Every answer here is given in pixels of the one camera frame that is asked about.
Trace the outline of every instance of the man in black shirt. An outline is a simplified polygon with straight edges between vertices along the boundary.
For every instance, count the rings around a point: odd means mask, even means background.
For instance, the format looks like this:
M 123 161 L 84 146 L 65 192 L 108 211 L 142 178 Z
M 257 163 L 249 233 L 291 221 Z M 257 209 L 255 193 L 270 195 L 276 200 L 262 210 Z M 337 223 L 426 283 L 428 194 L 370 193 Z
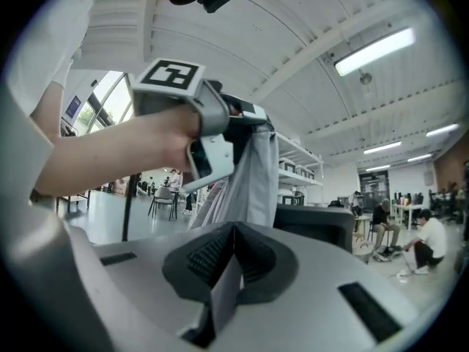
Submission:
M 389 199 L 384 199 L 373 211 L 373 232 L 377 233 L 376 244 L 374 250 L 381 246 L 385 231 L 393 232 L 393 239 L 391 246 L 397 245 L 397 239 L 399 238 L 400 227 L 396 224 L 392 224 L 388 220 L 390 210 Z

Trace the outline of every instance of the white ceiling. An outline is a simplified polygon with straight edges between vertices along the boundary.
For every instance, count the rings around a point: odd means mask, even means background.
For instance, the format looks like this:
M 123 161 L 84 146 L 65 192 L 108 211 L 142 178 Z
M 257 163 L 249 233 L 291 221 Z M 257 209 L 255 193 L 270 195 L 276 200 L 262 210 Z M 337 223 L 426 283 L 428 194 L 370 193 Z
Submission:
M 335 60 L 406 26 L 416 44 L 363 67 L 370 85 L 358 71 L 338 75 Z M 262 105 L 280 132 L 333 165 L 404 163 L 448 144 L 449 134 L 429 139 L 428 130 L 467 127 L 465 74 L 416 0 L 234 0 L 212 15 L 198 4 L 96 0 L 82 50 L 82 69 L 139 73 L 156 57 L 205 64 L 224 90 Z

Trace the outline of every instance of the floor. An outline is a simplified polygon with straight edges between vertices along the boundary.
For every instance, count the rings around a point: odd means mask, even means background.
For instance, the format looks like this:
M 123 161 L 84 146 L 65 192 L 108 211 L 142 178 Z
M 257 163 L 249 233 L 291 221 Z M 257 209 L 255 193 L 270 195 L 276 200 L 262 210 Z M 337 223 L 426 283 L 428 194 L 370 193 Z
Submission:
M 177 220 L 171 218 L 171 221 L 168 220 L 170 210 L 168 206 L 159 209 L 154 219 L 149 217 L 150 203 L 150 197 L 137 197 L 133 200 L 130 212 L 129 240 L 181 233 L 187 230 L 191 217 L 181 213 L 185 208 L 184 203 L 180 203 Z M 40 204 L 55 210 L 55 200 L 41 201 Z M 67 213 L 67 203 L 61 201 L 59 216 L 70 225 L 83 228 L 92 243 L 101 245 L 121 241 L 124 208 L 125 197 L 93 191 L 88 210 L 86 209 L 86 202 L 81 202 L 78 208 L 72 204 L 71 212 Z M 396 274 L 407 268 L 403 257 L 388 263 L 379 263 L 371 259 L 369 265 L 388 278 L 390 284 L 402 291 L 420 311 L 424 311 L 429 305 L 435 304 L 436 301 L 445 301 L 457 280 L 453 264 L 456 253 L 462 245 L 462 225 L 446 224 L 446 232 L 448 254 L 436 271 L 431 272 L 428 276 L 398 278 Z M 415 230 L 407 231 L 403 227 L 399 234 L 398 245 L 404 245 L 415 234 Z M 410 267 L 415 268 L 413 251 L 405 253 L 405 257 Z

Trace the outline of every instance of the ceiling light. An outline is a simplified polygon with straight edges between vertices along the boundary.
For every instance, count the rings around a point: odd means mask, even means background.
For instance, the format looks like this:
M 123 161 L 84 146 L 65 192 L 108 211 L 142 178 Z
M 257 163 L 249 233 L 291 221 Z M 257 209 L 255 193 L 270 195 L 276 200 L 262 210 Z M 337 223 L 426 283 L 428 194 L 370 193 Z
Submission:
M 411 158 L 408 160 L 408 162 L 411 162 L 411 161 L 421 161 L 423 159 L 428 159 L 428 158 L 431 158 L 432 157 L 432 154 L 426 154 L 426 155 L 422 155 L 422 156 L 418 156 L 416 158 Z
M 376 40 L 366 47 L 353 52 L 349 56 L 334 64 L 340 76 L 345 76 L 374 60 L 395 52 L 401 48 L 408 47 L 416 41 L 412 29 L 403 29 L 387 37 Z
M 436 129 L 435 131 L 428 132 L 428 133 L 426 134 L 426 136 L 427 136 L 427 137 L 436 136 L 437 134 L 448 133 L 448 132 L 455 131 L 455 130 L 458 129 L 458 128 L 459 128 L 459 125 L 458 125 L 458 124 L 451 124 L 451 125 L 445 126 L 445 127 L 443 127 L 443 128 Z
M 375 153 L 377 151 L 383 151 L 383 150 L 387 150 L 387 149 L 392 149 L 393 147 L 398 147 L 401 145 L 401 142 L 394 142 L 393 144 L 387 144 L 385 146 L 379 146 L 379 147 L 375 147 L 374 149 L 369 149 L 369 150 L 365 150 L 363 152 L 363 154 L 372 154 L 372 153 Z
M 380 169 L 387 169 L 389 168 L 391 165 L 387 165 L 387 166 L 381 166 L 381 167 L 375 167 L 375 168 L 368 168 L 366 171 L 367 172 L 374 172 L 374 171 L 379 171 Z

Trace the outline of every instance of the white chair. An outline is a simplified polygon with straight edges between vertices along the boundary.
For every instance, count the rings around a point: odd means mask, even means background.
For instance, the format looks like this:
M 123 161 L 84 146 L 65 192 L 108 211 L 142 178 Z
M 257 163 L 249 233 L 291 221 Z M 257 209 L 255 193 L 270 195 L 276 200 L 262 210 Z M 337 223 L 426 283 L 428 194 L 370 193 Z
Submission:
M 169 220 L 171 220 L 174 212 L 174 195 L 168 188 L 165 188 L 164 186 L 160 186 L 156 190 L 152 204 L 149 207 L 148 215 L 152 213 L 153 218 L 153 216 L 156 215 L 157 206 L 159 208 L 161 205 L 171 205 L 171 212 L 169 213 Z

